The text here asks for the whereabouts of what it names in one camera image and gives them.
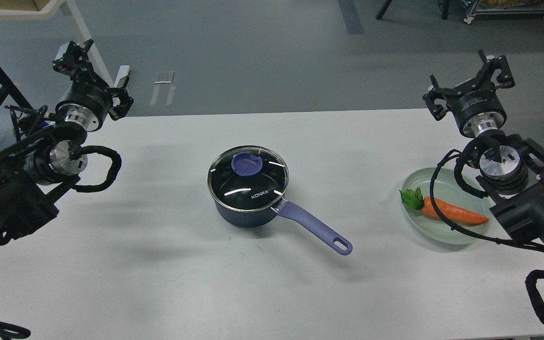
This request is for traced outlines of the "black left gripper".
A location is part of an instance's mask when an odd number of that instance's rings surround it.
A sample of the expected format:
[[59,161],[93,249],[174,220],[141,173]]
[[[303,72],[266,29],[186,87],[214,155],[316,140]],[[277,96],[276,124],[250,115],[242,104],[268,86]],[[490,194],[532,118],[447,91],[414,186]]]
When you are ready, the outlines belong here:
[[93,43],[87,40],[80,46],[70,41],[60,46],[52,61],[54,71],[72,80],[55,113],[88,133],[101,129],[107,117],[125,118],[134,104],[126,88],[94,85],[94,68],[88,56]]

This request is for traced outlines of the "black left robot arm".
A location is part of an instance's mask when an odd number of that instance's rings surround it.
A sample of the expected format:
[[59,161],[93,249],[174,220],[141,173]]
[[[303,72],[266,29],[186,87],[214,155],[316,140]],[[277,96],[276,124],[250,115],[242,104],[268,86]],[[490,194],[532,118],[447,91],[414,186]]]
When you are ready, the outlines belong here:
[[[134,99],[128,75],[113,87],[89,59],[93,40],[62,45],[52,68],[70,79],[55,110],[33,108],[0,67],[0,107],[7,98],[15,142],[0,151],[0,246],[35,233],[59,214],[56,202],[68,191],[101,192],[122,166],[114,149],[85,145],[106,117],[124,118]],[[30,331],[0,321],[0,340],[26,339]]]

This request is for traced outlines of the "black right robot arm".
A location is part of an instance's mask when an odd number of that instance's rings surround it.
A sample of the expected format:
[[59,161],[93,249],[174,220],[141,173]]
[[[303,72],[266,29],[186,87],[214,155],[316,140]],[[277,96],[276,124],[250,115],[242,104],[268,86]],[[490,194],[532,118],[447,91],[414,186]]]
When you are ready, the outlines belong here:
[[[442,87],[430,75],[430,87],[422,99],[435,120],[454,116],[459,133],[470,142],[452,149],[437,164],[430,179],[432,209],[452,231],[497,245],[544,253],[544,148],[531,138],[506,135],[502,127],[507,113],[497,91],[515,86],[506,56],[487,56],[478,50],[481,69],[469,80]],[[455,159],[453,176],[460,189],[477,198],[490,198],[490,211],[508,234],[507,239],[477,234],[457,224],[437,205],[435,183],[440,170]],[[537,288],[544,270],[533,270],[525,287],[533,311],[544,325],[544,300]]]

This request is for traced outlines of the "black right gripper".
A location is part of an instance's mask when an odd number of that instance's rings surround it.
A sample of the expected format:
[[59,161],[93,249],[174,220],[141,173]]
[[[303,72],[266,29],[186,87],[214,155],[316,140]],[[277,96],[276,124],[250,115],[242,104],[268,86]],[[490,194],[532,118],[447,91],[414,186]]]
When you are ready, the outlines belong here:
[[430,87],[423,95],[423,101],[437,122],[448,112],[453,114],[459,133],[468,138],[493,129],[500,129],[507,120],[507,114],[497,97],[497,89],[515,86],[507,57],[486,56],[477,50],[482,66],[477,72],[477,86],[467,89],[440,87],[434,75],[430,75]]

